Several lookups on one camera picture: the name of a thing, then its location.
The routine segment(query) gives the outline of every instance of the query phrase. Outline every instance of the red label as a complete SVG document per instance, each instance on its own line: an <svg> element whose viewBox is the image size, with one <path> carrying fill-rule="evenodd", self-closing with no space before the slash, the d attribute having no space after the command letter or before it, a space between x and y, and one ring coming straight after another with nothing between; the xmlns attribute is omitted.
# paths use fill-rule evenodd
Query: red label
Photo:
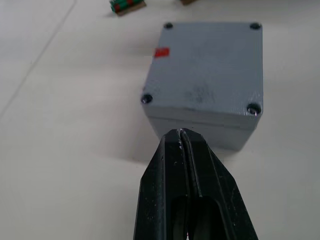
<svg viewBox="0 0 320 240"><path fill-rule="evenodd" d="M161 47L161 48L156 48L155 49L155 58L160 58L160 57L168 57L170 54L170 48L168 47Z"/></svg>

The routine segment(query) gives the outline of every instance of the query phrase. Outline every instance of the screw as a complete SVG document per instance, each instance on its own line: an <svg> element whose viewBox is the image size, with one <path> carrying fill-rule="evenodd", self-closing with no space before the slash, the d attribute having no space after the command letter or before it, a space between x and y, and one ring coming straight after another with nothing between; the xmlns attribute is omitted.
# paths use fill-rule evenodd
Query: screw
<svg viewBox="0 0 320 240"><path fill-rule="evenodd" d="M141 97L141 102L143 104L149 104L154 98L150 94L145 94Z"/></svg>
<svg viewBox="0 0 320 240"><path fill-rule="evenodd" d="M250 24L250 28L251 28L252 30L259 30L259 29L261 28L261 24L258 23L258 22L251 23L251 24Z"/></svg>
<svg viewBox="0 0 320 240"><path fill-rule="evenodd" d="M261 113L261 107L257 103L249 103L246 107L246 110L248 111L248 113L254 116L258 116Z"/></svg>
<svg viewBox="0 0 320 240"><path fill-rule="evenodd" d="M164 28L165 29L172 29L174 26L171 22L167 22L165 25L164 25Z"/></svg>

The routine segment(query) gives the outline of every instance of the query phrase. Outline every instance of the white table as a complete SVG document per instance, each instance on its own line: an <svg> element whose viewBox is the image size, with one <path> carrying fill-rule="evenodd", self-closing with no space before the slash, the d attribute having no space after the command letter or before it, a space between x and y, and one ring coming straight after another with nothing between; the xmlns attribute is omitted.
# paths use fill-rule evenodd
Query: white table
<svg viewBox="0 0 320 240"><path fill-rule="evenodd" d="M0 0L0 239L130 240L158 146L140 93L167 21L263 23L264 113L234 176L260 240L319 240L320 2Z"/></svg>

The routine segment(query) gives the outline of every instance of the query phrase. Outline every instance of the wooden block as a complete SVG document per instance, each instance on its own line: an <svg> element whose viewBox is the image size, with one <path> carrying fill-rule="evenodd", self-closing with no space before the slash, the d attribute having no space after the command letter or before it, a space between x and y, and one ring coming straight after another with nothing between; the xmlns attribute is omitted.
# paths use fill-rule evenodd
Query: wooden block
<svg viewBox="0 0 320 240"><path fill-rule="evenodd" d="M182 2L183 5L189 5L197 0L180 0Z"/></svg>
<svg viewBox="0 0 320 240"><path fill-rule="evenodd" d="M139 2L139 3L136 4L136 5L133 5L133 6L131 6L131 7L128 7L128 8L125 9L125 10L119 11L119 12L117 12L116 14L117 14L118 16L123 16L123 15L125 15L125 14L130 13L130 12L133 12L133 11L136 11L136 10L138 10L138 9L144 8L145 6L147 6L146 3L145 3L144 1L142 1L142 2Z"/></svg>

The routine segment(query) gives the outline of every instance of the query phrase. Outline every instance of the gray electrical enclosure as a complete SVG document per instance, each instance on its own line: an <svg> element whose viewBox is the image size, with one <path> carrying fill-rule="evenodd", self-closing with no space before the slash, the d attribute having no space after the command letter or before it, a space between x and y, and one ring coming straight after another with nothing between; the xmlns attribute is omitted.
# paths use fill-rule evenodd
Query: gray electrical enclosure
<svg viewBox="0 0 320 240"><path fill-rule="evenodd" d="M141 96L157 135L187 128L241 149L263 113L258 23L167 23Z"/></svg>

